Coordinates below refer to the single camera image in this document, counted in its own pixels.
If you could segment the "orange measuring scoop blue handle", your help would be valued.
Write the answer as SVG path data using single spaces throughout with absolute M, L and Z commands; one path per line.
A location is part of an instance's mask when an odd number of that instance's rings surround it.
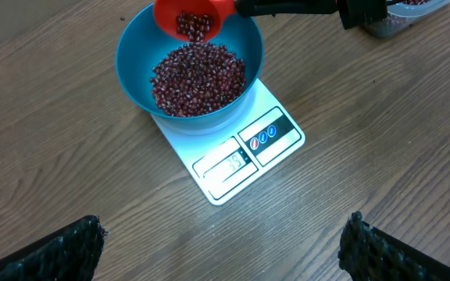
M 156 0 L 153 16 L 160 29 L 184 41 L 208 41 L 237 12 L 235 0 Z

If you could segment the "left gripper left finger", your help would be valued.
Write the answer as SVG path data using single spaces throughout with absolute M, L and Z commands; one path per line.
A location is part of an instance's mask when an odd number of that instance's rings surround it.
M 105 239 L 99 217 L 86 215 L 0 259 L 0 280 L 91 281 Z

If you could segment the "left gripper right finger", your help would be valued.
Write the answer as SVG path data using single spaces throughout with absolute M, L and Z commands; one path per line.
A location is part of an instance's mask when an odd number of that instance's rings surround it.
M 343 228 L 339 268 L 353 281 L 450 281 L 450 267 L 371 226 L 354 212 Z

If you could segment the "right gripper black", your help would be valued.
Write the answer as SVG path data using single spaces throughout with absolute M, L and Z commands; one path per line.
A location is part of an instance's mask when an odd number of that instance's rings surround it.
M 236 0 L 234 7 L 241 16 L 332 14 L 338 11 L 345 30 L 388 16 L 386 0 Z

